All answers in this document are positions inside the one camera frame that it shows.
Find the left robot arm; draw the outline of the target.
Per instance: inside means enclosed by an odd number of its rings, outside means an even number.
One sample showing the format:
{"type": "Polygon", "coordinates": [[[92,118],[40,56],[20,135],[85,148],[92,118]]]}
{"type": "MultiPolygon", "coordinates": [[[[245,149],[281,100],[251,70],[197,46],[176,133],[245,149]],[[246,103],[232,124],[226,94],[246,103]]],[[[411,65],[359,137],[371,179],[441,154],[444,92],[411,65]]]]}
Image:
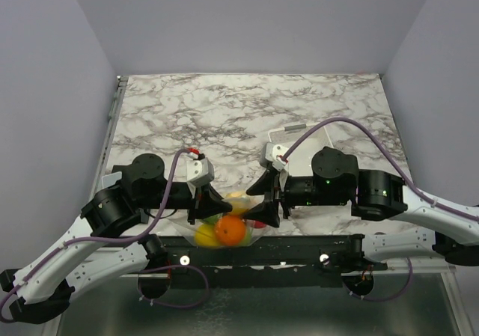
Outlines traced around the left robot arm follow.
{"type": "Polygon", "coordinates": [[[168,252],[151,232],[164,210],[186,210],[194,222],[232,209],[211,186],[208,158],[181,149],[173,161],[183,153],[190,157],[185,182],[174,181],[174,166],[166,174],[164,161],[152,153],[113,167],[120,179],[99,190],[60,239],[29,265],[1,273],[1,306],[10,311],[1,321],[42,324],[109,279],[169,269],[168,252]]]}

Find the yellow toy banana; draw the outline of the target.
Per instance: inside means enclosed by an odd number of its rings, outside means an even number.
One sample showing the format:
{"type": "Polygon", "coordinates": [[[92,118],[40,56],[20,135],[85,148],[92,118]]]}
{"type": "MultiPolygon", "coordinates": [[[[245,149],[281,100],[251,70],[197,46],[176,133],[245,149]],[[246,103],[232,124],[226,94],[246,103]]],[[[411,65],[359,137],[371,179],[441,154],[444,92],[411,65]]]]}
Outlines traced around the yellow toy banana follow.
{"type": "Polygon", "coordinates": [[[195,231],[194,241],[197,246],[204,248],[220,248],[222,244],[216,238],[214,226],[210,224],[202,224],[195,231]]]}

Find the white perforated basket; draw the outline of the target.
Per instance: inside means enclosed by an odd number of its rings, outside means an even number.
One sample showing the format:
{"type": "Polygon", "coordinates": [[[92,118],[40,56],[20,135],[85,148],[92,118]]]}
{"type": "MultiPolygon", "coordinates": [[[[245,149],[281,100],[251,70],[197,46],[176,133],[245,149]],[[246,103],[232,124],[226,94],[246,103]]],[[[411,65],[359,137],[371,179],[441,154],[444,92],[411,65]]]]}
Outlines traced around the white perforated basket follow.
{"type": "MultiPolygon", "coordinates": [[[[301,123],[271,129],[268,131],[269,141],[273,144],[280,144],[288,149],[313,126],[313,123],[301,123]]],[[[319,129],[309,136],[295,149],[292,155],[288,157],[289,175],[293,177],[312,176],[311,160],[315,153],[324,147],[333,148],[333,143],[326,127],[319,129]]]]}

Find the green striped toy watermelon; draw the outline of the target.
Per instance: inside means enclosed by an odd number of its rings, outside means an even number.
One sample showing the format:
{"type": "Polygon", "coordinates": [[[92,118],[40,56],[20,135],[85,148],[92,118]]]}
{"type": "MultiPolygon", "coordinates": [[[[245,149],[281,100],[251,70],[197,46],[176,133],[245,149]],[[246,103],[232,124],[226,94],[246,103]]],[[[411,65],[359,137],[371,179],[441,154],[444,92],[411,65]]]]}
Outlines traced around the green striped toy watermelon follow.
{"type": "Polygon", "coordinates": [[[251,244],[251,239],[252,239],[252,221],[245,220],[245,236],[243,237],[241,243],[239,244],[240,246],[248,246],[251,244]]]}

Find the red toy apple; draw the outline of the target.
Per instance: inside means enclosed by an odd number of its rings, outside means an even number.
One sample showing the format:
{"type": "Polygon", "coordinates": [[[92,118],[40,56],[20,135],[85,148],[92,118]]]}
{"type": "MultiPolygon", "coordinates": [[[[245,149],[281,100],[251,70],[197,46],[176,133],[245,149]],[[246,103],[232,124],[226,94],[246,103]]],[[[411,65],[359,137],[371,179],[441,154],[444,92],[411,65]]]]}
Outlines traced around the red toy apple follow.
{"type": "Polygon", "coordinates": [[[263,229],[266,227],[266,224],[264,224],[263,222],[259,222],[259,221],[252,221],[252,227],[254,229],[263,229]]]}

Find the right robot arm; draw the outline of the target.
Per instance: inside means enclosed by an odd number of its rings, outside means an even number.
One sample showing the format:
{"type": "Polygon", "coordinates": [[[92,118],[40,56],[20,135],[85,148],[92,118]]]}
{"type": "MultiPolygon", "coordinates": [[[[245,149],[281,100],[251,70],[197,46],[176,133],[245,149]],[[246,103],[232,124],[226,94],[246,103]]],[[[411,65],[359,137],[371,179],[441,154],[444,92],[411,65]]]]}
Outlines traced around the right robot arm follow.
{"type": "Polygon", "coordinates": [[[279,227],[279,212],[290,217],[294,207],[350,205],[362,220],[407,222],[409,232],[364,235],[344,250],[351,269],[405,257],[437,257],[459,266],[478,265],[478,208],[466,207],[415,191],[402,177],[361,169],[357,158],[331,147],[311,159],[310,176],[292,176],[282,161],[285,148],[268,143],[261,165],[265,171],[246,193],[263,201],[245,217],[279,227]]]}

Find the green toy lime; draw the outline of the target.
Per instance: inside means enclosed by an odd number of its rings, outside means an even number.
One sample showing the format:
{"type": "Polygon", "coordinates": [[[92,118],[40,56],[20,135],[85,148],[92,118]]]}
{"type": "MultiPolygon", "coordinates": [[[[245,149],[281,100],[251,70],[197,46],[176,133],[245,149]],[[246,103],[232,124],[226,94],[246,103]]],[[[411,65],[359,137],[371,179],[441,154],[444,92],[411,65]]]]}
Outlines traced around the green toy lime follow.
{"type": "Polygon", "coordinates": [[[222,214],[216,214],[214,216],[209,216],[205,219],[201,219],[201,222],[203,224],[214,225],[221,217],[222,217],[222,214]]]}

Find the clear dotted zip bag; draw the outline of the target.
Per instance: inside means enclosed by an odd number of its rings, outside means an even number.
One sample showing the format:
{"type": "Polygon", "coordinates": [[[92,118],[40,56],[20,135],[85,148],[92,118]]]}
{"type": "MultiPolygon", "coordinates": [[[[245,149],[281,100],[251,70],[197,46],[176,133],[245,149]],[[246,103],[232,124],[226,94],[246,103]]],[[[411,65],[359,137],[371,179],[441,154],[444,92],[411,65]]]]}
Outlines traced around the clear dotted zip bag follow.
{"type": "Polygon", "coordinates": [[[189,224],[185,216],[170,221],[193,246],[210,249],[250,246],[269,233],[269,225],[245,218],[246,212],[259,204],[259,197],[238,191],[226,194],[225,201],[233,207],[228,213],[196,220],[194,224],[189,224]]]}

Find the yellow toy lemon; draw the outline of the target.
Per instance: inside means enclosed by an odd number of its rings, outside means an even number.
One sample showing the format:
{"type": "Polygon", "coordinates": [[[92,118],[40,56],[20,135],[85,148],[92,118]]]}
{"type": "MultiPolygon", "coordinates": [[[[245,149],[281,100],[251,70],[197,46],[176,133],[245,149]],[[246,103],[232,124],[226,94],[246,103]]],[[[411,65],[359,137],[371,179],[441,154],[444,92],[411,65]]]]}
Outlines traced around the yellow toy lemon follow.
{"type": "Polygon", "coordinates": [[[228,215],[239,217],[246,213],[253,204],[251,197],[244,191],[228,193],[226,194],[224,201],[229,203],[232,207],[232,210],[228,212],[228,215]]]}

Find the orange toy fruit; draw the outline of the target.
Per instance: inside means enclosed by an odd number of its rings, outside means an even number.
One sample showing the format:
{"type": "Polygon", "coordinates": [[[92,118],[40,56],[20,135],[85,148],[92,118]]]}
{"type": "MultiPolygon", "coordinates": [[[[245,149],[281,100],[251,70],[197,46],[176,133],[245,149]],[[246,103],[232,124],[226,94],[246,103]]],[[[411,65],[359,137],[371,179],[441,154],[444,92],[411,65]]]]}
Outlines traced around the orange toy fruit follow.
{"type": "Polygon", "coordinates": [[[214,226],[218,241],[225,246],[237,246],[245,236],[245,223],[236,216],[223,216],[214,226]]]}

